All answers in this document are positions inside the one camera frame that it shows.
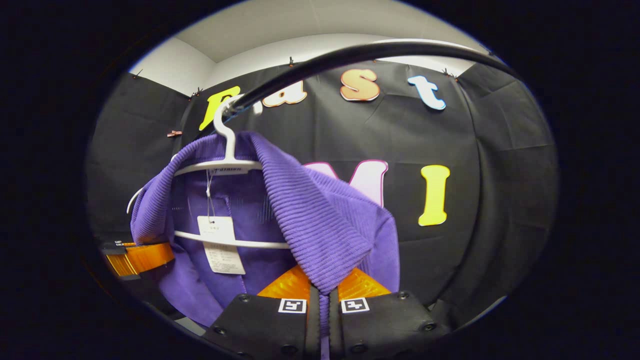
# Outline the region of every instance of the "white wall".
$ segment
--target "white wall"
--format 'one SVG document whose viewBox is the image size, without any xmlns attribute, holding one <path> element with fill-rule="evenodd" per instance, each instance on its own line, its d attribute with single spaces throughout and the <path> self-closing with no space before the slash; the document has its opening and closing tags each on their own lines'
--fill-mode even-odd
<svg viewBox="0 0 640 360">
<path fill-rule="evenodd" d="M 137 74 L 162 84 L 187 96 L 200 88 L 208 88 L 216 63 L 191 45 L 177 38 L 170 38 L 149 52 L 134 67 Z"/>
<path fill-rule="evenodd" d="M 469 43 L 469 39 L 470 38 L 467 38 L 465 40 L 466 44 Z M 205 88 L 209 88 L 218 83 L 236 78 L 249 72 L 289 63 L 290 56 L 293 58 L 294 63 L 296 63 L 340 49 L 341 47 L 367 44 L 381 40 L 397 39 L 366 34 L 322 34 L 292 38 L 266 44 L 231 56 L 230 58 L 217 63 L 205 82 Z M 423 39 L 403 40 L 420 41 Z M 487 53 L 479 44 L 474 46 L 474 49 L 482 49 L 482 53 Z M 443 58 L 441 56 L 398 56 L 394 58 L 382 58 L 379 60 L 406 63 L 438 71 L 447 68 L 448 72 L 456 76 L 460 75 L 473 65 L 473 62 L 471 61 Z"/>
</svg>

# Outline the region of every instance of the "white plastic hanger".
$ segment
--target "white plastic hanger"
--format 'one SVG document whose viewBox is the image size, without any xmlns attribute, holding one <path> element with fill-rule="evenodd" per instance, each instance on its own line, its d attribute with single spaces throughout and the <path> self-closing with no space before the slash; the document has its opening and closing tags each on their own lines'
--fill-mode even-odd
<svg viewBox="0 0 640 360">
<path fill-rule="evenodd" d="M 212 169 L 219 169 L 219 168 L 229 168 L 229 167 L 239 168 L 241 169 L 240 170 L 241 172 L 245 172 L 245 173 L 248 172 L 249 170 L 262 170 L 262 164 L 259 163 L 258 161 L 236 159 L 236 134 L 233 132 L 233 130 L 225 126 L 224 123 L 222 122 L 223 111 L 225 111 L 229 107 L 232 101 L 239 99 L 243 95 L 244 94 L 240 94 L 227 99 L 220 106 L 218 106 L 218 109 L 216 110 L 216 113 L 213 116 L 213 126 L 216 129 L 216 132 L 227 139 L 225 158 L 223 160 L 205 161 L 203 163 L 197 163 L 194 165 L 190 165 L 188 167 L 184 167 L 176 171 L 176 173 L 173 175 L 174 177 L 178 175 L 186 174 L 188 172 L 194 172 L 199 170 L 212 170 Z M 261 102 L 256 102 L 253 105 L 253 112 L 256 114 L 262 113 Z M 129 204 L 127 205 L 127 214 L 129 213 L 129 208 L 131 207 L 131 204 L 133 203 L 134 199 L 140 194 L 140 191 L 142 191 L 142 189 L 138 190 L 129 201 Z M 175 231 L 175 235 L 180 236 L 181 238 L 187 238 L 187 239 L 198 240 L 198 241 L 209 242 L 209 243 L 217 243 L 221 245 L 254 247 L 254 248 L 260 248 L 260 249 L 288 249 L 289 248 L 289 244 L 287 243 L 275 243 L 275 242 L 263 242 L 263 241 L 241 241 L 241 240 L 232 240 L 232 241 L 204 240 L 198 234 L 190 234 L 190 233 L 185 233 L 183 231 Z"/>
</svg>

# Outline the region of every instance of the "black fabric backdrop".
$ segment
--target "black fabric backdrop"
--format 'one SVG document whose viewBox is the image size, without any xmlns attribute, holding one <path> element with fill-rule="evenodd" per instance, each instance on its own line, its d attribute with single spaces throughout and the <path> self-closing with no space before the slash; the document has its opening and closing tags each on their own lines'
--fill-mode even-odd
<svg viewBox="0 0 640 360">
<path fill-rule="evenodd" d="M 94 228 L 129 231 L 129 198 L 198 135 L 209 96 L 233 86 L 245 93 L 288 68 L 245 74 L 190 102 L 152 81 L 124 76 L 100 116 L 90 151 Z M 373 70 L 380 95 L 345 101 L 340 75 L 348 69 Z M 418 75 L 438 85 L 444 111 L 428 108 L 408 84 Z M 307 97 L 298 104 L 264 108 L 259 116 L 246 111 L 227 125 L 264 135 L 302 164 L 328 162 L 344 181 L 359 162 L 385 160 L 384 201 L 396 219 L 402 289 L 425 306 L 439 299 L 434 311 L 457 327 L 522 280 L 552 223 L 557 163 L 547 123 L 521 82 L 484 65 L 456 82 L 430 69 L 367 61 L 308 78 L 303 89 Z M 184 134 L 167 138 L 171 130 Z M 433 164 L 451 171 L 447 220 L 421 227 L 426 185 L 420 170 Z"/>
</svg>

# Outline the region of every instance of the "yellow letter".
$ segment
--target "yellow letter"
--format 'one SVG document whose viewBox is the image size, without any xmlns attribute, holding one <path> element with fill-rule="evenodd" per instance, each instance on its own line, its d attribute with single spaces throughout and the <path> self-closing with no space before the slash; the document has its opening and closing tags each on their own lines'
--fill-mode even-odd
<svg viewBox="0 0 640 360">
<path fill-rule="evenodd" d="M 218 106 L 220 106 L 227 97 L 236 95 L 240 95 L 240 86 L 234 86 L 231 89 L 226 89 L 225 91 L 209 96 L 207 99 L 207 101 L 209 101 L 209 105 L 207 107 L 207 112 L 204 114 L 204 120 L 202 121 L 202 124 L 200 124 L 200 131 L 213 121 L 213 115 L 216 113 Z"/>
<path fill-rule="evenodd" d="M 307 97 L 307 93 L 302 90 L 302 80 L 295 84 L 291 84 L 279 92 L 271 94 L 262 100 L 264 106 L 273 108 L 280 106 L 285 102 L 287 104 L 297 104 Z"/>
<path fill-rule="evenodd" d="M 340 94 L 347 101 L 371 101 L 380 94 L 380 87 L 374 83 L 378 78 L 375 72 L 367 69 L 351 69 L 340 77 L 344 85 Z"/>
<path fill-rule="evenodd" d="M 424 199 L 424 213 L 420 215 L 420 226 L 439 225 L 447 220 L 444 212 L 445 183 L 449 177 L 449 168 L 442 165 L 429 165 L 420 171 L 427 182 L 427 195 Z"/>
</svg>

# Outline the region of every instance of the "purple sweater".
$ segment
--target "purple sweater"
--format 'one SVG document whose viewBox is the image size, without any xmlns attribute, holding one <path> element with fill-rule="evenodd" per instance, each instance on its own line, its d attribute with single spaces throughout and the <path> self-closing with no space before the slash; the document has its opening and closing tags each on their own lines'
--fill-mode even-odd
<svg viewBox="0 0 640 360">
<path fill-rule="evenodd" d="M 131 219 L 134 241 L 171 244 L 175 261 L 151 273 L 167 300 L 204 327 L 237 294 L 257 294 L 300 264 L 320 292 L 326 358 L 328 294 L 352 269 L 398 291 L 394 218 L 344 181 L 305 168 L 257 133 L 242 132 L 237 134 L 236 158 L 259 161 L 262 171 L 215 176 L 210 187 L 215 215 L 232 217 L 237 240 L 286 241 L 290 249 L 238 247 L 246 275 L 214 273 L 202 242 L 173 234 L 199 233 L 196 218 L 207 215 L 206 173 L 173 175 L 188 165 L 223 159 L 225 144 L 222 136 L 211 135 L 187 145 L 145 185 Z"/>
</svg>

